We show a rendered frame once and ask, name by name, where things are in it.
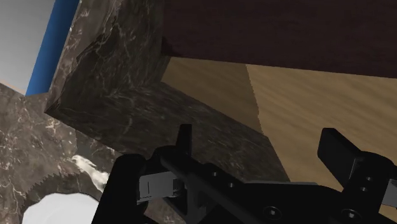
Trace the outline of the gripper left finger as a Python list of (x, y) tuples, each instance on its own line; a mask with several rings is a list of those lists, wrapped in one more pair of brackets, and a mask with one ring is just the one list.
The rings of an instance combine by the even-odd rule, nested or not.
[(186, 224), (264, 224), (252, 185), (201, 164), (191, 153), (192, 126), (182, 124), (176, 143), (157, 148), (149, 160), (138, 154), (118, 157), (91, 224), (159, 224), (144, 213), (156, 198)]

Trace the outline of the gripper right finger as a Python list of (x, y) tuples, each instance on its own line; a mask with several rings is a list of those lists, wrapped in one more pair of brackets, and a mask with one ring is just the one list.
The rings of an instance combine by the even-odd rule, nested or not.
[(317, 156), (343, 187), (329, 224), (397, 224), (379, 213), (394, 163), (362, 151), (335, 128), (321, 131)]

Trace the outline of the white round object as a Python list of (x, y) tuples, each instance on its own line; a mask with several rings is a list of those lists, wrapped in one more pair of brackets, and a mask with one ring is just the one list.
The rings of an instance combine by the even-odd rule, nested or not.
[(91, 224), (98, 205), (84, 193), (51, 193), (26, 209), (22, 224)]

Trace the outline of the dark brown wooden cabinet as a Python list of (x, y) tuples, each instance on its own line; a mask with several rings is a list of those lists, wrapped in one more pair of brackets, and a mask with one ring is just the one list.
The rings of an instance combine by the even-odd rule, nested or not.
[(397, 79), (397, 0), (164, 0), (163, 52)]

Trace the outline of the blue upright panel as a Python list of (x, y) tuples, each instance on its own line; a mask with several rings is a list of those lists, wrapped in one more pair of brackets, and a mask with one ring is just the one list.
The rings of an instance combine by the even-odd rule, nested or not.
[(55, 0), (25, 96), (47, 93), (80, 0)]

